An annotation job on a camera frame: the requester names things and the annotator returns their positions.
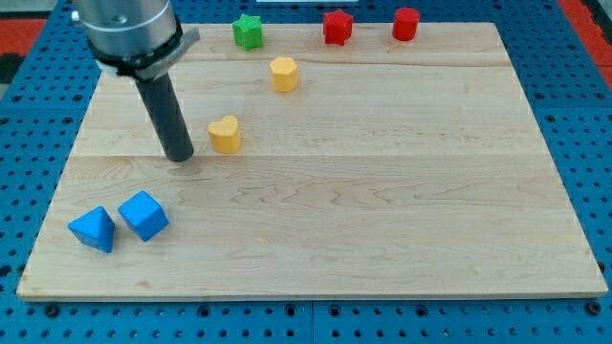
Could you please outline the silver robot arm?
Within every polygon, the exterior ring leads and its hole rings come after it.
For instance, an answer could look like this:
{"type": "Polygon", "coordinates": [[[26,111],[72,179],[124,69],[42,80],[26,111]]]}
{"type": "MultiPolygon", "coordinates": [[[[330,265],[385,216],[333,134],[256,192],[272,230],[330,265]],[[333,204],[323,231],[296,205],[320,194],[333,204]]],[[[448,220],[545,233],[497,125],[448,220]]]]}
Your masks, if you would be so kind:
{"type": "Polygon", "coordinates": [[[100,68],[132,78],[170,161],[187,161],[194,148],[169,70],[200,40],[184,31],[170,0],[75,0],[72,20],[82,27],[100,68]]]}

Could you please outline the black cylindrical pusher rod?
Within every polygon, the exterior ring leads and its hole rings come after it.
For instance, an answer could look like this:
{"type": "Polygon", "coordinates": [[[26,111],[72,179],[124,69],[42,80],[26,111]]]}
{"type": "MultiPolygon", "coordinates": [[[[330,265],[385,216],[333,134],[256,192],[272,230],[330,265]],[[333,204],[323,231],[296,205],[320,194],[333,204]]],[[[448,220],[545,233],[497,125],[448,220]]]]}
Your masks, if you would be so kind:
{"type": "Polygon", "coordinates": [[[169,75],[137,80],[136,85],[166,157],[189,160],[194,148],[169,75]]]}

